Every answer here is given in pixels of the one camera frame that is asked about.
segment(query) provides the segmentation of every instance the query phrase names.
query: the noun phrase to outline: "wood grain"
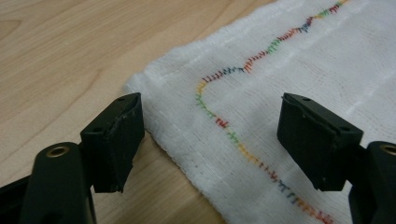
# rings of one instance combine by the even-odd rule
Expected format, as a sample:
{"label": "wood grain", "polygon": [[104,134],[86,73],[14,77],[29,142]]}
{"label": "wood grain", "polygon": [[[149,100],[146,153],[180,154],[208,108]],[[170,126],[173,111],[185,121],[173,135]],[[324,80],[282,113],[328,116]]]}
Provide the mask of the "wood grain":
{"label": "wood grain", "polygon": [[[0,186],[72,141],[132,74],[269,0],[0,0]],[[122,194],[94,194],[99,223],[222,223],[151,137]]]}

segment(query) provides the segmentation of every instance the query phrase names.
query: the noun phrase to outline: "white cloth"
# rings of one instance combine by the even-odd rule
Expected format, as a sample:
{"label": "white cloth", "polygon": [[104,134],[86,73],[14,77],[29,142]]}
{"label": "white cloth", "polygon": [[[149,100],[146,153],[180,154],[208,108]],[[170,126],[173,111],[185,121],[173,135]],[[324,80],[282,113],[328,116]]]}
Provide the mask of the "white cloth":
{"label": "white cloth", "polygon": [[394,142],[395,19],[393,0],[279,0],[171,50],[126,89],[227,222],[351,223],[350,186],[316,191],[277,141],[281,96],[329,108],[364,130],[364,147]]}

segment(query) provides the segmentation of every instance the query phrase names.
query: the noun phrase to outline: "multicolored thread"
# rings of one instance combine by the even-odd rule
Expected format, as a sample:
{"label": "multicolored thread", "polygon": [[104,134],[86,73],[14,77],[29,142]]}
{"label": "multicolored thread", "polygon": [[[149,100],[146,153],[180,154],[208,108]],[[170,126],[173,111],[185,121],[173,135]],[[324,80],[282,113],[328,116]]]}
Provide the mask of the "multicolored thread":
{"label": "multicolored thread", "polygon": [[203,93],[205,90],[205,87],[207,84],[215,81],[215,80],[220,80],[223,77],[226,77],[230,74],[233,73],[251,73],[252,71],[252,66],[253,64],[276,52],[279,45],[283,42],[286,41],[296,34],[301,34],[301,33],[308,33],[309,27],[311,27],[312,22],[314,20],[318,19],[323,19],[331,14],[337,13],[338,9],[346,2],[347,0],[341,0],[335,3],[334,6],[325,9],[319,14],[308,17],[305,21],[305,23],[298,28],[291,28],[289,29],[285,34],[277,37],[274,39],[271,44],[268,46],[266,50],[260,51],[258,54],[250,57],[247,59],[243,67],[227,67],[222,70],[217,71],[211,76],[206,76],[203,77],[202,80],[199,82],[197,86],[197,94],[196,94],[196,101],[197,105],[200,106],[206,114],[215,121],[215,123],[222,129],[224,132],[226,132],[227,136],[230,138],[230,140],[233,142],[233,144],[238,148],[239,152],[246,157],[250,162],[253,162],[256,164],[261,170],[263,170],[265,173],[269,175],[269,177],[273,180],[274,183],[278,184],[278,189],[286,196],[286,198],[291,202],[291,204],[297,205],[303,212],[308,214],[311,217],[314,217],[315,219],[321,221],[324,224],[333,224],[334,221],[332,217],[328,214],[325,214],[324,212],[315,209],[313,206],[311,206],[309,203],[305,202],[302,198],[300,198],[295,192],[291,190],[290,187],[288,187],[286,184],[282,182],[282,180],[277,176],[276,171],[272,170],[269,165],[265,164],[263,161],[261,161],[260,158],[257,156],[253,155],[251,152],[249,152],[246,148],[246,146],[238,139],[238,136],[236,132],[232,130],[230,127],[230,122],[226,119],[221,118],[218,116],[215,112],[211,111],[205,104],[203,100]]}

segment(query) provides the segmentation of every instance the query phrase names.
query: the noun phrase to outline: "colorful stitching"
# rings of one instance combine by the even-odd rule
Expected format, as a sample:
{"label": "colorful stitching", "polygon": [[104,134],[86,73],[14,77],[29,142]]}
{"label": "colorful stitching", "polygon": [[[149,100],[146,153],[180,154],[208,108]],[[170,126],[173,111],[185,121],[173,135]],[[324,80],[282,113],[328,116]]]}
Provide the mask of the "colorful stitching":
{"label": "colorful stitching", "polygon": [[270,166],[266,165],[263,161],[260,160],[260,158],[250,153],[246,149],[246,147],[241,143],[241,141],[238,139],[236,132],[234,132],[231,129],[229,125],[229,121],[222,119],[220,116],[216,115],[209,108],[207,108],[205,102],[202,99],[202,94],[204,93],[204,89],[208,83],[211,83],[214,80],[219,80],[223,76],[230,75],[235,72],[250,74],[252,70],[252,66],[256,61],[277,51],[278,46],[283,41],[292,38],[296,34],[301,34],[302,32],[308,33],[309,27],[311,27],[313,20],[323,19],[324,17],[330,14],[337,13],[339,7],[342,6],[346,1],[347,0],[338,1],[333,7],[323,10],[319,12],[319,14],[313,17],[308,17],[305,23],[301,27],[289,29],[285,34],[274,39],[266,50],[262,50],[257,55],[248,58],[247,61],[245,62],[244,67],[227,67],[222,69],[221,71],[216,72],[211,76],[203,77],[201,82],[197,86],[197,94],[195,98],[197,101],[197,105],[200,106],[211,119],[214,119],[216,124],[219,125],[220,128],[226,132],[227,136],[234,143],[236,148],[238,148],[241,154],[245,156],[248,161],[251,161],[254,164],[258,165],[260,169],[262,169],[265,173],[269,175],[269,177],[273,180],[274,183],[278,183],[278,188],[280,192],[282,192],[286,196],[286,198],[291,202],[291,204],[297,205],[297,207],[299,207],[303,212],[305,212],[311,217],[316,218],[317,220],[323,222],[324,224],[334,223],[330,215],[327,215],[320,210],[316,210],[310,204],[306,203],[302,198],[297,196],[296,193],[294,193],[290,187],[288,187],[286,184],[282,182],[281,179],[278,178],[275,170],[272,170]]}

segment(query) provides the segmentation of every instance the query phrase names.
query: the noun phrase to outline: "screw hole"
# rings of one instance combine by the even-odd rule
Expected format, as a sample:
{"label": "screw hole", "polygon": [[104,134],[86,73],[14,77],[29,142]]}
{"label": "screw hole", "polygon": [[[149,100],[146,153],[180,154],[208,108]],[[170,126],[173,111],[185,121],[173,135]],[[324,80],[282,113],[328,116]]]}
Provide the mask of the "screw hole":
{"label": "screw hole", "polygon": [[94,133],[99,133],[99,132],[101,132],[103,129],[102,128],[94,128],[93,129],[93,132]]}
{"label": "screw hole", "polygon": [[349,132],[349,131],[350,131],[350,128],[344,127],[344,126],[340,127],[340,129],[341,129],[342,131],[344,131],[344,132]]}
{"label": "screw hole", "polygon": [[68,151],[69,151],[69,147],[55,147],[47,152],[47,157],[50,158],[60,157],[66,154]]}
{"label": "screw hole", "polygon": [[382,145],[381,149],[388,152],[389,154],[396,156],[396,147],[390,145]]}

